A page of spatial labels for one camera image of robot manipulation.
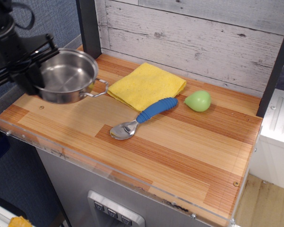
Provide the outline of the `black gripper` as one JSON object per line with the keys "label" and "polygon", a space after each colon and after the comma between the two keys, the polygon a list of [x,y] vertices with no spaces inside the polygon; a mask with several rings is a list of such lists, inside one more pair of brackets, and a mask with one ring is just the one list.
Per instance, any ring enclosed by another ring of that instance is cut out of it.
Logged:
{"label": "black gripper", "polygon": [[0,36],[0,78],[11,78],[28,95],[44,88],[41,63],[58,54],[51,34],[19,37],[17,33]]}

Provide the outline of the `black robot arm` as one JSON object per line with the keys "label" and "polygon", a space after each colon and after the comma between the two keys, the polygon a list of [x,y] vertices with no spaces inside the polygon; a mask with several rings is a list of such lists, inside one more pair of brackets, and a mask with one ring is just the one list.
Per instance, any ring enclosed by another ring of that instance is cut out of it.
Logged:
{"label": "black robot arm", "polygon": [[14,8],[31,8],[23,3],[0,0],[0,86],[16,83],[28,95],[37,95],[44,88],[42,63],[58,54],[51,34],[20,37],[15,28],[30,30],[35,23],[32,13],[27,26],[15,22]]}

